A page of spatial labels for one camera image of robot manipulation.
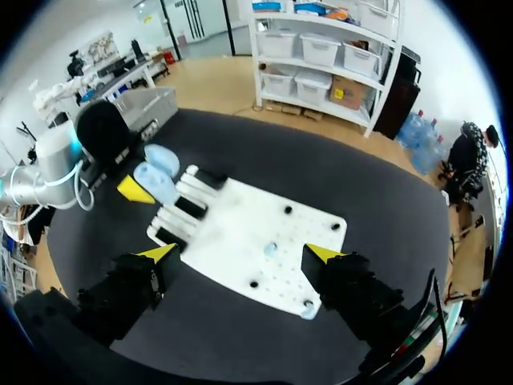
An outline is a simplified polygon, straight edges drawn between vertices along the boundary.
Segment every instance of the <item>cardboard box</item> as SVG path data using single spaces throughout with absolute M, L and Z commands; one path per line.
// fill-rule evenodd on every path
M 290 104 L 284 104 L 282 111 L 285 114 L 300 115 L 301 114 L 301 107 L 292 106 Z
M 322 120 L 322 116 L 324 116 L 324 114 L 322 112 L 317 112 L 317 111 L 308 110 L 308 109 L 305 109 L 303 111 L 303 115 L 310 119 L 313 119 L 317 122 Z
M 368 89 L 367 86 L 354 80 L 334 76 L 329 100 L 335 104 L 357 110 L 362 105 Z
M 275 112 L 281 112 L 283 109 L 283 104 L 278 102 L 273 102 L 271 100 L 264 100 L 264 109 L 267 111 L 275 111 Z

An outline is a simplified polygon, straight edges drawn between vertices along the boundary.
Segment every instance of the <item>yellow tape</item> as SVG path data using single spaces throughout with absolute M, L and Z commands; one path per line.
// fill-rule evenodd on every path
M 347 255 L 347 254 L 343 254 L 343 253 L 339 253 L 338 251 L 332 251 L 332 250 L 329 250 L 329 249 L 325 249 L 324 247 L 320 247 L 320 246 L 315 246 L 315 245 L 311 245 L 309 243 L 306 244 L 310 250 L 313 251 L 313 253 L 315 253 L 324 263 L 328 263 L 328 260 L 331 259 L 331 258 L 335 258 L 339 255 Z
M 129 175 L 118 185 L 118 191 L 123 194 L 129 201 L 142 202 L 155 204 L 155 198 L 144 190 L 139 184 Z
M 164 255 L 169 253 L 169 251 L 171 251 L 171 249 L 173 249 L 175 246 L 176 246 L 176 243 L 173 243 L 171 245 L 166 245 L 166 246 L 158 247 L 156 249 L 144 251 L 137 255 L 144 255 L 145 257 L 153 259 L 155 261 L 155 263 L 157 263 L 160 260 L 160 258 L 162 258 Z

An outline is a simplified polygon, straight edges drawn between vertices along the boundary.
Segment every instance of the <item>black tabletop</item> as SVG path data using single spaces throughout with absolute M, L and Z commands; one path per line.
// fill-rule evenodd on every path
M 314 134 L 202 111 L 180 110 L 154 141 L 176 152 L 181 172 L 197 164 L 344 217 L 342 251 L 369 258 L 380 280 L 404 290 L 407 307 L 420 299 L 430 269 L 445 281 L 445 201 L 437 189 L 393 164 Z M 103 278 L 111 257 L 156 247 L 146 228 L 158 206 L 131 203 L 115 189 L 135 166 L 100 186 L 90 213 L 74 207 L 55 215 L 50 254 L 73 301 L 79 288 Z M 321 308 L 305 321 L 185 266 L 160 307 L 146 312 L 112 349 L 196 378 L 323 385 L 356 375 L 369 347 L 335 312 Z

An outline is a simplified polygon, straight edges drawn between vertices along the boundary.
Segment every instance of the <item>white storage box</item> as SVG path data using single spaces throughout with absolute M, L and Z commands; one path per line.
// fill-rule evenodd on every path
M 392 38 L 392 27 L 395 17 L 391 13 L 366 2 L 359 3 L 358 12 L 362 28 L 382 34 L 388 39 Z
M 279 96 L 289 96 L 292 90 L 292 75 L 276 75 L 262 73 L 264 79 L 265 91 Z
M 273 58 L 292 58 L 297 33 L 291 30 L 257 32 L 260 53 Z
M 312 71 L 301 71 L 294 79 L 297 83 L 297 97 L 316 105 L 325 101 L 333 82 L 332 75 Z
M 374 79 L 381 72 L 381 58 L 369 51 L 344 43 L 344 68 Z
M 323 34 L 301 34 L 303 58 L 307 63 L 333 67 L 341 43 Z

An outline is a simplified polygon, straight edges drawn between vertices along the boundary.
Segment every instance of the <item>white perforated board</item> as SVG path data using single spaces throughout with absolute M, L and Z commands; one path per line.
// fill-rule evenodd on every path
M 254 301 L 306 319 L 315 316 L 321 300 L 301 272 L 303 246 L 341 250 L 347 229 L 343 218 L 232 179 L 219 192 L 190 174 L 176 186 L 180 195 L 205 203 L 207 216 L 197 221 L 164 207 L 148 228 L 151 239 L 163 244 L 155 237 L 163 226 L 189 242 L 181 259 L 196 271 Z M 340 228 L 332 230 L 333 224 Z

